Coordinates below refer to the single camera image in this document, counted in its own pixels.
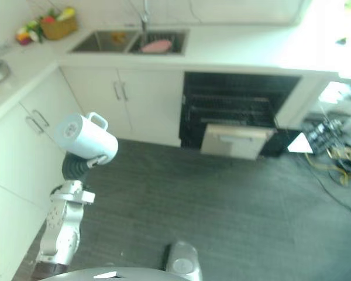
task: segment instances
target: wicker basket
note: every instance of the wicker basket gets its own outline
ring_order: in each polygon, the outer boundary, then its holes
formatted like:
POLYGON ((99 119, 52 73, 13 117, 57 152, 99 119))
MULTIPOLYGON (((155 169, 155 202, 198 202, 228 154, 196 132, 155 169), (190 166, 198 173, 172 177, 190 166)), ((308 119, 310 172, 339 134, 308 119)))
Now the wicker basket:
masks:
POLYGON ((60 22, 59 21, 55 21, 52 23, 41 22, 40 26, 43 29, 44 36, 47 39, 51 39, 51 40, 61 39, 67 36, 69 33, 78 29, 75 16, 62 20, 60 22))

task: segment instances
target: double sink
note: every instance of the double sink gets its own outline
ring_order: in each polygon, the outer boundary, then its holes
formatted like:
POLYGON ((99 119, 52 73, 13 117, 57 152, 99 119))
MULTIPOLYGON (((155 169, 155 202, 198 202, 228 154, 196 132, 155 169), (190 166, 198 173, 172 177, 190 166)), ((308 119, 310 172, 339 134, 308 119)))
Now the double sink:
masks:
POLYGON ((187 30, 156 30, 145 34, 135 30, 94 31, 75 48, 73 53, 132 53, 132 54, 184 54, 187 41, 187 30), (171 48, 165 53, 142 52, 143 42, 146 44, 157 40, 169 40, 171 48))

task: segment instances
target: white cabinet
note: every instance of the white cabinet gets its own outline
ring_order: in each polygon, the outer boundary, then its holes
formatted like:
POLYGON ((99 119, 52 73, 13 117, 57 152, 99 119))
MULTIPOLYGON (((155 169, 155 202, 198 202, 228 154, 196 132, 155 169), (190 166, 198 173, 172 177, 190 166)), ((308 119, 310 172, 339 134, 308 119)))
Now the white cabinet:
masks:
POLYGON ((46 214, 0 187, 0 280, 12 279, 46 214))
POLYGON ((64 181, 64 153, 50 136, 80 111, 57 70, 0 120, 0 280, 12 279, 64 181))
POLYGON ((119 70, 137 141, 180 146, 183 72, 119 70))
POLYGON ((99 113, 109 123, 108 132, 130 139, 131 126, 114 68, 63 67, 63 73, 84 114, 99 113))
POLYGON ((28 117, 17 105, 0 120, 0 186, 46 210, 50 191, 63 182, 64 154, 28 117))
POLYGON ((20 103, 51 137, 66 115, 81 113, 60 70, 51 73, 20 103))
POLYGON ((63 67, 82 110, 119 138, 179 146, 182 71, 63 67))

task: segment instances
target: cabinet handle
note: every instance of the cabinet handle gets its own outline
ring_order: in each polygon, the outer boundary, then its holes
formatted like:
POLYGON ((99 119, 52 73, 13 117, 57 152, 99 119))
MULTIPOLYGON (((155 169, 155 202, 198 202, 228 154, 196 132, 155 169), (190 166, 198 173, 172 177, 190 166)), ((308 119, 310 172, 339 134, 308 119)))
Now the cabinet handle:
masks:
POLYGON ((126 85, 126 83, 122 82, 121 89, 122 89, 122 93, 123 93, 123 97, 124 97, 125 101, 128 101, 129 99, 128 99, 128 96, 126 95, 125 85, 126 85))
POLYGON ((27 116, 25 121, 38 135, 44 133, 43 128, 35 121, 34 118, 27 116))
POLYGON ((113 82, 113 88, 115 89, 115 93, 116 93, 116 98, 117 98, 117 100, 119 101, 121 98, 119 97, 119 95, 118 95, 118 92, 117 92, 117 81, 114 81, 113 82))
POLYGON ((41 123, 44 127, 49 127, 48 121, 44 118, 44 116, 38 110, 34 109, 33 115, 34 115, 35 120, 37 120, 38 124, 40 123, 39 121, 41 121, 41 123))

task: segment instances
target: cabinet door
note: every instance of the cabinet door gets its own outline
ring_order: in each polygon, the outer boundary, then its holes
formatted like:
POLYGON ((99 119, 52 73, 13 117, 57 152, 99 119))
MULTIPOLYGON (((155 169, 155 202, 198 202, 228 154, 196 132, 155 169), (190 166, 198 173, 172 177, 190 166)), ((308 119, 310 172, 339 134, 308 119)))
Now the cabinet door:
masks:
POLYGON ((0 186, 46 210, 50 191, 64 181, 64 154, 26 123, 27 116, 17 105, 0 120, 0 186))
POLYGON ((274 129, 208 124, 201 153, 255 160, 274 129))
POLYGON ((73 112, 81 113, 81 109, 60 70, 54 71, 44 79, 21 101, 21 104, 51 137, 53 137, 55 127, 66 115, 73 112))
POLYGON ((183 72, 119 70, 119 76, 135 139, 179 146, 183 72))
POLYGON ((46 210, 0 187, 0 280, 12 280, 46 215, 46 210))
POLYGON ((108 132, 130 138, 131 126, 114 68, 63 67, 63 72, 85 114, 99 113, 109 123, 108 132))

